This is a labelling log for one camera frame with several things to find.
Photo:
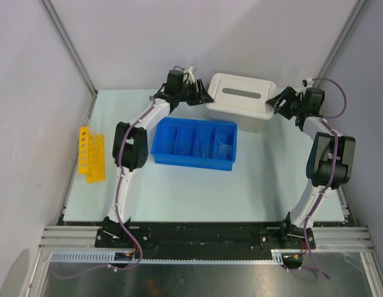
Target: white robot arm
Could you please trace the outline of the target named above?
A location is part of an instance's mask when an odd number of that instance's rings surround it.
[[[329,132],[327,128],[322,124],[322,121],[325,119],[318,117],[309,117],[305,119],[303,131],[306,133],[312,140],[315,139],[315,136],[318,132],[327,133]],[[298,201],[296,207],[290,212],[290,222],[292,225],[297,226],[298,228],[304,228],[304,222],[307,219],[307,215],[311,213],[312,208],[316,204],[319,194],[324,190],[325,186],[319,185],[314,186],[312,180],[309,179],[307,186]],[[322,194],[322,199],[319,205],[316,207],[315,211],[323,204],[327,196],[334,192],[331,187],[326,189]],[[314,225],[313,217],[310,217],[307,223],[307,228],[312,228]]]
[[[116,189],[108,218],[115,222],[128,222],[134,211],[135,197],[128,195],[132,179],[143,167],[148,157],[147,133],[180,102],[199,105],[213,102],[202,81],[195,79],[191,65],[183,71],[171,70],[166,83],[151,96],[152,104],[130,124],[119,123],[113,145],[113,157],[117,164]]]
[[[170,114],[170,104],[164,99],[154,99],[155,101],[142,113],[146,116],[139,120],[139,118],[132,121],[132,123],[137,123],[135,128],[142,128],[149,133],[163,118]],[[134,211],[135,199],[132,199],[129,195],[129,187],[131,185],[131,180],[138,172],[138,169],[132,171],[129,168],[117,167],[117,178],[116,178],[116,190],[114,192],[113,202],[108,213],[109,219],[118,223],[118,217],[116,213],[116,203],[118,203],[119,215],[123,222],[127,222],[131,218],[131,213]]]

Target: box lid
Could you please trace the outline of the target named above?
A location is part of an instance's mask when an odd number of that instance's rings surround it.
[[[268,120],[273,109],[265,102],[275,95],[276,90],[277,86],[268,80],[217,73],[208,90],[215,102],[206,106],[210,110]]]

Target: metal floor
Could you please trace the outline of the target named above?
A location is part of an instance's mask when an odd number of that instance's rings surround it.
[[[358,253],[316,254],[331,281],[308,271],[285,272],[279,265],[157,265],[135,270],[97,269],[72,280],[47,274],[43,296],[372,296]],[[303,266],[311,266],[308,256]],[[49,271],[72,275],[96,264],[51,263]]]

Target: cable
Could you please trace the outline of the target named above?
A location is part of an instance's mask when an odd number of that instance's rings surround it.
[[[312,260],[312,262],[314,263],[314,265],[316,267],[315,269],[326,280],[330,280],[330,277],[321,270],[321,268],[319,267],[317,261],[315,260],[315,257],[314,257],[314,255],[312,254],[312,251],[311,251],[311,247],[309,245],[309,240],[308,240],[308,235],[307,235],[307,225],[308,225],[309,218],[311,218],[314,215],[314,212],[316,211],[317,207],[319,206],[320,202],[323,199],[323,195],[325,194],[326,190],[328,190],[328,188],[331,186],[331,184],[333,182],[333,179],[334,179],[335,164],[337,162],[337,153],[338,153],[338,135],[337,135],[337,132],[335,132],[335,130],[333,129],[332,126],[330,126],[327,122],[324,121],[324,118],[321,119],[321,123],[323,124],[323,126],[325,126],[334,135],[334,150],[333,150],[333,160],[332,160],[332,171],[330,172],[329,182],[327,183],[325,188],[323,188],[323,190],[321,190],[321,192],[319,193],[319,196],[318,196],[314,206],[312,207],[311,211],[307,214],[307,217],[306,217],[306,219],[304,221],[304,240],[305,240],[305,244],[307,246],[309,255],[311,256],[311,260]]]
[[[162,86],[160,87],[160,89],[157,91],[157,93],[160,93],[162,91],[162,89],[165,87],[166,83],[163,83]]]
[[[137,119],[132,125],[130,125],[129,128],[127,129],[127,131],[125,132],[125,135],[124,135],[123,141],[121,142],[121,146],[119,148],[119,153],[118,153],[118,166],[121,169],[121,174],[120,174],[120,177],[119,177],[119,180],[118,180],[117,190],[116,190],[116,200],[115,200],[116,215],[117,215],[118,223],[120,224],[121,228],[128,234],[128,236],[133,240],[133,242],[136,243],[136,246],[137,246],[137,248],[139,250],[139,253],[140,253],[140,257],[138,258],[138,260],[137,260],[137,262],[135,264],[127,266],[127,267],[124,267],[124,268],[121,268],[121,269],[118,269],[118,270],[130,270],[130,269],[133,269],[143,259],[142,247],[140,246],[138,240],[125,227],[124,222],[121,220],[121,216],[119,214],[119,191],[120,191],[120,188],[121,188],[121,183],[123,181],[123,174],[124,174],[124,167],[123,167],[123,164],[122,164],[122,160],[123,160],[123,152],[124,152],[125,143],[127,141],[128,135],[129,135],[130,131],[132,130],[132,128],[134,128],[137,124],[139,124],[141,122],[141,120],[143,120],[154,109],[155,98],[153,96],[150,96],[150,100],[153,101],[153,104],[151,105],[151,107],[139,119]]]
[[[186,84],[187,81],[188,81],[189,78],[190,78],[190,73],[186,72],[184,75],[186,75],[186,74],[187,74],[187,78],[183,81],[184,84]]]
[[[279,232],[280,231],[280,228],[276,228],[276,229],[273,229],[273,230],[270,230],[270,229],[267,229],[267,230],[264,230],[264,231],[258,231],[256,232],[257,234],[259,235],[266,235],[266,234],[271,234],[271,233],[274,233],[274,232]]]
[[[336,119],[336,118],[339,118],[340,116],[342,116],[344,114],[345,110],[346,110],[347,99],[346,99],[346,95],[345,95],[344,89],[342,89],[341,86],[338,83],[336,83],[336,81],[334,81],[332,79],[327,79],[325,77],[316,77],[316,78],[314,78],[312,80],[325,80],[325,81],[328,81],[328,82],[331,82],[331,83],[335,84],[338,87],[338,89],[341,91],[342,95],[343,95],[344,106],[343,106],[343,109],[341,110],[341,112],[339,114],[337,114],[335,116],[325,116],[325,117],[321,118],[321,120],[320,120],[322,125],[325,126],[325,128],[327,130],[329,130],[329,132],[334,135],[334,150],[333,150],[333,160],[332,160],[332,171],[330,172],[329,182],[327,183],[325,188],[323,188],[323,190],[320,191],[319,196],[318,196],[314,206],[312,206],[311,211],[307,214],[307,217],[306,217],[306,219],[304,221],[304,228],[303,229],[304,229],[305,245],[307,247],[309,255],[311,256],[311,260],[312,260],[312,262],[315,265],[315,268],[314,267],[299,267],[298,269],[289,269],[289,268],[286,267],[285,264],[283,265],[283,268],[285,268],[286,271],[289,271],[289,270],[309,270],[309,271],[319,272],[326,280],[330,280],[330,277],[326,273],[324,273],[322,271],[322,269],[319,267],[317,261],[315,260],[314,255],[312,254],[311,247],[309,245],[308,235],[307,235],[307,225],[308,225],[309,219],[314,215],[314,212],[316,211],[316,209],[318,208],[319,204],[321,203],[321,201],[323,199],[323,195],[328,190],[328,188],[332,185],[333,179],[334,179],[334,174],[335,174],[335,164],[337,162],[337,153],[338,153],[338,134],[333,129],[333,127],[331,125],[329,125],[325,120],[326,119]]]
[[[337,119],[340,116],[342,116],[344,114],[345,110],[346,110],[346,104],[347,104],[347,99],[346,99],[346,95],[345,95],[344,89],[341,88],[341,86],[338,83],[336,83],[336,81],[334,81],[332,79],[327,79],[325,77],[316,77],[316,78],[314,78],[312,80],[324,80],[324,81],[327,81],[327,82],[331,82],[332,84],[335,84],[335,86],[340,90],[340,92],[342,94],[342,97],[344,98],[344,106],[343,106],[343,108],[342,108],[342,110],[341,110],[341,112],[339,114],[337,114],[335,116],[326,116],[325,118],[326,119]]]
[[[182,70],[182,71],[185,70],[185,68],[180,67],[180,66],[178,66],[178,65],[173,66],[173,70],[176,70],[176,68],[178,68],[178,69],[180,69],[180,70]]]
[[[82,272],[79,272],[79,273],[76,273],[76,274],[73,274],[73,275],[67,275],[67,276],[62,276],[62,275],[58,275],[56,274],[56,272],[54,271],[54,269],[52,270],[52,274],[54,277],[60,279],[60,280],[72,280],[73,278],[77,278],[77,277],[81,277],[87,273],[90,273],[91,271],[94,271],[95,269],[99,269],[99,268],[104,268],[104,267],[107,267],[107,268],[110,268],[111,265],[108,265],[108,264],[101,264],[101,265],[96,265],[96,266],[93,266],[87,270],[84,270]]]
[[[303,250],[302,255],[305,255],[308,252],[308,248],[305,243],[301,243],[301,249]]]

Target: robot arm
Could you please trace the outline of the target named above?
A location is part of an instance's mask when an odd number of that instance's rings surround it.
[[[129,144],[128,147],[136,146],[135,152],[132,152],[133,155],[136,155],[137,151],[139,149],[138,155],[135,156],[134,160],[140,160],[135,164],[134,166],[131,165],[131,163],[128,161],[126,164],[123,164],[123,172],[121,171],[121,168],[117,166],[117,178],[116,178],[116,191],[114,193],[113,202],[111,203],[110,211],[108,213],[109,219],[118,223],[118,217],[116,213],[116,203],[118,203],[119,208],[119,215],[121,217],[121,220],[123,222],[127,222],[131,218],[131,213],[134,210],[134,200],[129,197],[129,187],[132,184],[131,180],[136,175],[136,173],[139,171],[138,168],[141,168],[144,163],[147,161],[147,155],[148,155],[148,148],[147,148],[147,133],[149,133],[163,118],[168,116],[170,114],[170,104],[166,102],[163,99],[155,99],[155,101],[142,113],[146,114],[146,116],[139,120],[139,118],[132,121],[132,123],[137,123],[134,127],[135,134],[133,136],[134,144]],[[118,155],[119,153],[119,145],[121,145],[122,139],[121,137],[124,137],[124,132],[126,129],[129,128],[129,124],[119,123],[116,128],[116,136],[114,138],[114,148],[113,148],[113,156]],[[123,160],[126,161],[127,158],[123,154]]]
[[[133,120],[132,124],[118,123],[113,145],[113,158],[117,165],[116,190],[108,213],[109,220],[119,223],[119,218],[122,222],[131,219],[135,198],[130,197],[128,192],[131,180],[147,161],[147,133],[168,116],[180,102],[186,102],[190,106],[213,102],[202,81],[195,79],[193,74],[195,68],[192,65],[184,71],[169,71],[166,83],[153,97],[150,97],[152,104],[141,116]]]
[[[305,93],[297,93],[291,87],[267,101],[274,113],[280,113],[287,119],[295,116],[296,126],[314,141],[306,167],[308,183],[296,207],[286,218],[286,235],[297,236],[305,221],[306,227],[311,228],[313,215],[319,206],[351,176],[355,139],[338,134],[319,114],[323,101],[324,91],[320,89],[307,88]],[[334,134],[338,136],[338,150],[334,177],[328,185],[333,170]]]

